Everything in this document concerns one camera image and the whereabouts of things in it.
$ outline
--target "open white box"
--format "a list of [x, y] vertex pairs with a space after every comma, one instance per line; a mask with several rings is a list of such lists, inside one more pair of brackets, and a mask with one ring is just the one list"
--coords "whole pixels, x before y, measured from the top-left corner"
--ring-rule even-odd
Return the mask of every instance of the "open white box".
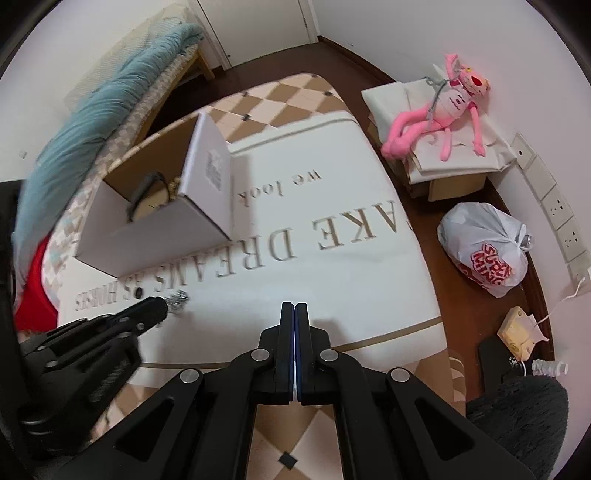
[[[227, 242], [232, 233], [230, 152], [211, 117], [200, 114], [153, 135], [101, 182], [76, 258], [114, 277]], [[176, 199], [128, 223], [142, 179], [180, 176]], [[162, 189], [154, 185], [148, 195]]]

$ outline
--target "plush toy leg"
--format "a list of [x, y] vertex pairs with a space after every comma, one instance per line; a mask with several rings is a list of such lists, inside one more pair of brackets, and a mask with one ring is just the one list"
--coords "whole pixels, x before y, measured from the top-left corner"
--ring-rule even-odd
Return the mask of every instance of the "plush toy leg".
[[425, 120], [427, 117], [427, 112], [429, 110], [429, 105], [425, 105], [423, 108], [419, 108], [417, 110], [409, 110], [406, 112], [401, 112], [398, 116], [394, 119], [392, 126], [390, 127], [390, 132], [388, 133], [388, 139], [382, 145], [382, 155], [385, 158], [397, 158], [394, 156], [394, 153], [391, 152], [392, 142], [396, 142], [402, 135], [402, 129], [411, 122], [418, 122], [420, 120]]
[[449, 155], [452, 154], [452, 131], [449, 127], [445, 128], [445, 136], [443, 138], [443, 148], [439, 155], [441, 161], [448, 161]]
[[402, 158], [408, 155], [412, 144], [418, 137], [428, 132], [441, 130], [443, 127], [435, 120], [424, 120], [408, 127], [400, 138], [392, 140], [390, 153], [394, 158]]

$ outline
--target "black furry object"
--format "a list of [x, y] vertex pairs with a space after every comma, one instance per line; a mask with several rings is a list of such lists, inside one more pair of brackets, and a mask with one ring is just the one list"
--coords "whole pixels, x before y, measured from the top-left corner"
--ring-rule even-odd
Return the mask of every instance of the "black furry object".
[[566, 390], [552, 377], [527, 376], [466, 404], [466, 417], [546, 480], [558, 457], [569, 415]]

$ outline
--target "wall switch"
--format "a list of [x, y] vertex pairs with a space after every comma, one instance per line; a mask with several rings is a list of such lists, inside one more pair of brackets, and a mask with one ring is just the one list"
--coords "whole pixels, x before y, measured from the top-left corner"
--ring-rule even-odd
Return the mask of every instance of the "wall switch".
[[519, 132], [515, 134], [511, 148], [517, 155], [517, 163], [522, 170], [526, 170], [535, 157], [534, 149], [531, 148]]
[[571, 217], [562, 227], [556, 230], [556, 235], [558, 236], [558, 242], [564, 254], [564, 259], [567, 262], [570, 262], [587, 250], [581, 236], [579, 224], [574, 217]]
[[569, 273], [570, 278], [573, 279], [573, 285], [575, 288], [579, 285], [582, 278], [585, 279], [583, 284], [579, 288], [577, 297], [589, 293], [591, 291], [591, 254], [585, 250], [573, 261], [569, 262]]
[[566, 199], [562, 196], [562, 193], [560, 193], [558, 185], [554, 185], [552, 190], [548, 192], [548, 195], [544, 197], [542, 207], [554, 230], [558, 230], [558, 228], [563, 226], [573, 216], [573, 211], [570, 209]]
[[525, 178], [531, 185], [531, 189], [538, 200], [543, 199], [547, 193], [556, 185], [556, 180], [542, 162], [540, 157], [532, 160], [530, 166], [525, 171]]

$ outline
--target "black diamond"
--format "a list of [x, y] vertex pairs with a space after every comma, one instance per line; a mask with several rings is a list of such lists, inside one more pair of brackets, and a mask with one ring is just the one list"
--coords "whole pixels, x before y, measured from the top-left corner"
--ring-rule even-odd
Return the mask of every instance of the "black diamond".
[[297, 460], [293, 458], [289, 453], [283, 452], [283, 455], [279, 458], [279, 462], [283, 463], [288, 470], [291, 470], [297, 463]]

